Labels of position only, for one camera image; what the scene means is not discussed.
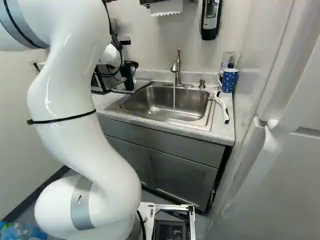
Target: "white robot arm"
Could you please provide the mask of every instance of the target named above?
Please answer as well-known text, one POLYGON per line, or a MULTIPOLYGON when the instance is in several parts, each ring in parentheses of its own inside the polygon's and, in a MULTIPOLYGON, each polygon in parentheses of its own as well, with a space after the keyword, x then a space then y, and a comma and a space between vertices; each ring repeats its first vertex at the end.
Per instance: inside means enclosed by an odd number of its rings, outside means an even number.
POLYGON ((83 176, 49 185, 35 206, 47 233, 68 240, 126 240, 141 199, 132 167, 109 145, 92 101, 99 60, 117 62, 101 0, 0 0, 0 50, 49 48, 27 105, 47 149, 83 176))

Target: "faucet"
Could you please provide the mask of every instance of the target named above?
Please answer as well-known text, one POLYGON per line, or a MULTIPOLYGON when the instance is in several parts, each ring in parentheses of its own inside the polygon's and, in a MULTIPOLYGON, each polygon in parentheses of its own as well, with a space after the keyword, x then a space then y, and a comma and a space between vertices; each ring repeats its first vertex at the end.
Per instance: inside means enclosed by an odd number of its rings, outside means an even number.
POLYGON ((178 48, 178 57, 174 61, 171 72, 175 74, 175 85, 178 87, 190 87, 193 88, 192 84, 182 83, 181 81, 181 58, 180 58, 180 48, 178 48))
POLYGON ((198 80, 198 84, 199 84, 199 88, 200 88, 200 90, 202 90, 202 89, 205 89, 205 88, 206 88, 205 83, 206 83, 206 81, 205 81, 205 80, 203 80, 203 79, 199 79, 199 80, 198 80))

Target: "soap dispenser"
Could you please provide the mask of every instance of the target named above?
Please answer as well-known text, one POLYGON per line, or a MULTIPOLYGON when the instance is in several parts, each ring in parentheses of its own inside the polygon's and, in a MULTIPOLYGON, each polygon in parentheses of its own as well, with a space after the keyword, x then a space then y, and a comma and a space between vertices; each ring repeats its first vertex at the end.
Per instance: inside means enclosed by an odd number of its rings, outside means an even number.
POLYGON ((201 15, 201 38, 206 41, 216 39, 222 13, 223 0, 203 0, 201 15))

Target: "countertop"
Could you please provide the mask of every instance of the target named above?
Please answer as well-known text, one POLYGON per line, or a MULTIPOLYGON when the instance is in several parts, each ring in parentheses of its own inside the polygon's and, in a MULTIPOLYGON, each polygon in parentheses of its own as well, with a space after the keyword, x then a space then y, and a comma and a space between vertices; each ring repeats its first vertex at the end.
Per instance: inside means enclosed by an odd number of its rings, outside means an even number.
POLYGON ((92 99, 97 110, 97 115, 102 118, 116 120, 128 124, 142 126, 163 132, 177 134, 194 139, 204 140, 221 145, 233 146, 235 144, 235 120, 233 97, 230 93, 220 94, 229 112, 230 122, 224 123, 222 108, 219 104, 215 105, 211 131, 188 128, 176 124, 161 122, 153 119, 145 119, 138 116, 128 115, 120 112, 108 111, 109 105, 123 98, 126 94, 109 92, 105 95, 92 94, 92 99))

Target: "blue mug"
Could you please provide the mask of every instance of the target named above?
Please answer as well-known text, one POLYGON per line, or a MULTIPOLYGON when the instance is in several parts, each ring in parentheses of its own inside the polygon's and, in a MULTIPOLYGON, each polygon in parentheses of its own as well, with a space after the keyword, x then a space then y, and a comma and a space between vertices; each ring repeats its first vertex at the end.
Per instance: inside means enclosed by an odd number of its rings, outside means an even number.
POLYGON ((217 80, 222 87, 223 93, 232 93, 235 90, 239 78, 239 70, 235 68, 226 68, 217 73, 217 80))

